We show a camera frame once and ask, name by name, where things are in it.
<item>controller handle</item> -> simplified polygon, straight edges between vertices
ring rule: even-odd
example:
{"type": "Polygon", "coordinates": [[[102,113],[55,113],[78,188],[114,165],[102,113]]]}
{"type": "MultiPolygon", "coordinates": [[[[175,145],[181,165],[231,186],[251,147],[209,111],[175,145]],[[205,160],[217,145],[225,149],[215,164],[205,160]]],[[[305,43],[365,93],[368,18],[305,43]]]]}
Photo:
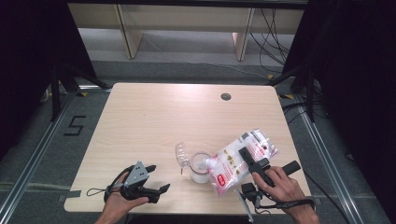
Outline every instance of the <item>controller handle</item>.
{"type": "MultiPolygon", "coordinates": [[[[291,175],[294,172],[298,171],[301,169],[300,164],[297,161],[292,161],[282,167],[283,171],[285,172],[286,175],[291,175]]],[[[274,182],[268,175],[265,175],[265,178],[263,178],[265,183],[267,183],[269,186],[274,187],[274,182]]]]}

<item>red label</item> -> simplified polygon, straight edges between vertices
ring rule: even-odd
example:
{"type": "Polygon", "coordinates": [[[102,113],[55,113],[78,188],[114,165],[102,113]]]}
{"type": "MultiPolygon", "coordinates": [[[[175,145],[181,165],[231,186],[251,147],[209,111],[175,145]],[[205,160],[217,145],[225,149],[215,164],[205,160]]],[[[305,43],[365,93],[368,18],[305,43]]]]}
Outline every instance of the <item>red label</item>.
{"type": "Polygon", "coordinates": [[[225,180],[222,175],[218,175],[219,184],[223,187],[225,185],[225,180]]]}

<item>black strap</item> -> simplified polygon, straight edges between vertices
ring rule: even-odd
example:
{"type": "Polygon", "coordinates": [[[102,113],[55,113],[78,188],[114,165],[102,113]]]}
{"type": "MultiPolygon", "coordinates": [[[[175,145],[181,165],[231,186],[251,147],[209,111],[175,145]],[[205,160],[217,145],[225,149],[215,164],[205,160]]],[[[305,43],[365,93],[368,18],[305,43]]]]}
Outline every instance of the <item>black strap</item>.
{"type": "Polygon", "coordinates": [[[111,190],[113,189],[113,187],[114,187],[114,185],[117,183],[117,181],[120,179],[120,177],[121,177],[123,174],[125,174],[126,172],[131,172],[133,169],[134,169],[134,165],[132,165],[132,166],[130,166],[130,167],[128,167],[128,168],[125,168],[119,175],[117,175],[116,178],[114,178],[113,182],[112,182],[109,186],[106,187],[106,190],[104,190],[105,195],[104,195],[104,197],[103,197],[103,199],[104,199],[105,202],[107,201],[108,197],[109,197],[110,194],[112,193],[111,190]]]}
{"type": "Polygon", "coordinates": [[[284,202],[284,203],[276,203],[274,205],[260,206],[260,209],[269,209],[269,208],[277,208],[277,209],[289,209],[295,206],[309,204],[312,209],[315,210],[315,202],[311,199],[302,199],[298,201],[284,202]]]}

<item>wooden table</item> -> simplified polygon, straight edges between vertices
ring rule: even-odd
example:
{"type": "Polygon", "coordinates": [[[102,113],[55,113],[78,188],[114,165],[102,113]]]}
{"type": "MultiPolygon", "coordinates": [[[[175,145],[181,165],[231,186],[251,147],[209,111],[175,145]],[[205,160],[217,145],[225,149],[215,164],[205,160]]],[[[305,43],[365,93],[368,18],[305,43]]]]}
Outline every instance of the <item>wooden table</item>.
{"type": "MultiPolygon", "coordinates": [[[[158,203],[136,207],[134,213],[243,215],[246,212],[232,190],[219,197],[210,183],[194,183],[188,170],[180,174],[175,146],[184,142],[190,153],[204,150],[214,155],[255,128],[279,150],[271,165],[299,161],[273,87],[118,83],[108,97],[71,188],[82,190],[81,197],[67,199],[64,208],[69,212],[101,212],[103,193],[87,197],[87,190],[104,189],[124,168],[142,161],[146,166],[157,165],[145,187],[171,186],[158,203]],[[223,93],[229,93],[231,100],[221,99],[223,93]]],[[[310,195],[302,171],[291,177],[310,195]]],[[[251,181],[249,175],[245,182],[251,181]]]]}

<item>gray floor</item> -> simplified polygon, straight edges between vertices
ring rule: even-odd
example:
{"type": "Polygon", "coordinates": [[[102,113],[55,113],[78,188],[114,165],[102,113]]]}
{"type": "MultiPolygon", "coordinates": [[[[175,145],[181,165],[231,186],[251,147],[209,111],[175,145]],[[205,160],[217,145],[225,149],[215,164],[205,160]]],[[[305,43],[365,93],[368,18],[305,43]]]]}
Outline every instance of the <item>gray floor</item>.
{"type": "MultiPolygon", "coordinates": [[[[128,81],[262,85],[267,82],[268,75],[278,76],[278,73],[268,72],[261,67],[260,49],[251,38],[245,60],[238,62],[234,55],[231,34],[147,31],[136,58],[128,60],[120,32],[86,29],[81,29],[80,32],[97,76],[108,84],[128,81]]],[[[262,41],[260,34],[255,36],[262,41]]],[[[292,35],[279,36],[280,43],[286,48],[290,47],[292,39],[292,35]]],[[[277,50],[272,49],[271,52],[281,59],[277,50]]],[[[281,71],[282,68],[281,64],[264,55],[262,64],[266,69],[281,71]]],[[[288,79],[277,85],[277,92],[290,93],[291,82],[288,79]]],[[[89,84],[84,80],[80,80],[80,83],[89,84]]],[[[73,183],[109,95],[108,91],[87,92],[85,97],[72,96],[73,99],[60,120],[60,126],[9,223],[93,223],[99,216],[97,213],[68,213],[64,211],[62,200],[73,183]],[[84,119],[77,119],[75,123],[84,126],[81,134],[65,136],[65,133],[76,131],[68,127],[74,116],[85,116],[84,119]]],[[[281,99],[280,102],[282,105],[296,103],[294,99],[281,99]]],[[[50,125],[50,107],[50,101],[47,101],[35,111],[19,144],[0,162],[0,200],[8,196],[12,184],[18,181],[25,164],[50,125]]],[[[353,161],[346,159],[347,149],[331,120],[326,117],[323,106],[315,105],[315,112],[320,135],[358,207],[362,221],[390,223],[359,168],[353,161]]],[[[302,166],[340,204],[300,113],[294,108],[285,117],[290,123],[290,132],[302,166]]],[[[317,211],[322,223],[346,223],[324,193],[309,180],[308,184],[317,201],[317,211]]],[[[255,223],[291,223],[289,217],[275,215],[260,216],[255,220],[255,223]]]]}

